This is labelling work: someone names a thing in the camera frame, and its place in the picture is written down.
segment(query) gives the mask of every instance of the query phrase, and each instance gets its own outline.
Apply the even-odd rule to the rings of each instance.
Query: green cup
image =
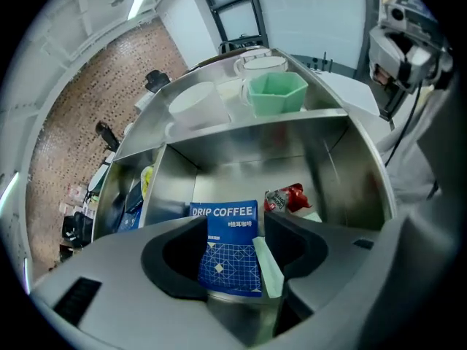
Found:
[[[249,100],[257,117],[298,112],[308,83],[293,72],[267,73],[248,83]]]

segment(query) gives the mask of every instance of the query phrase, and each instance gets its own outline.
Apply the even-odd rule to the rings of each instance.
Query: blue coffee packet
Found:
[[[261,296],[253,239],[258,236],[258,203],[191,203],[190,215],[207,216],[207,247],[198,280],[203,287],[245,297]]]

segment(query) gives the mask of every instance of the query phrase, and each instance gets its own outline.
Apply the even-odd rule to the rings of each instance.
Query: red snack packet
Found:
[[[264,194],[265,211],[285,211],[287,208],[291,213],[302,207],[312,207],[308,198],[304,195],[304,187],[295,183],[280,190],[269,190]]]

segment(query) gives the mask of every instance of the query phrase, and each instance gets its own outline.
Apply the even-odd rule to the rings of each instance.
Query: floor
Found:
[[[109,154],[95,125],[106,122],[119,139],[137,114],[145,75],[158,69],[176,79],[186,65],[159,20],[122,35],[94,56],[65,87],[47,116],[31,161],[26,194],[28,239],[42,273],[58,261],[70,184],[87,184]]]

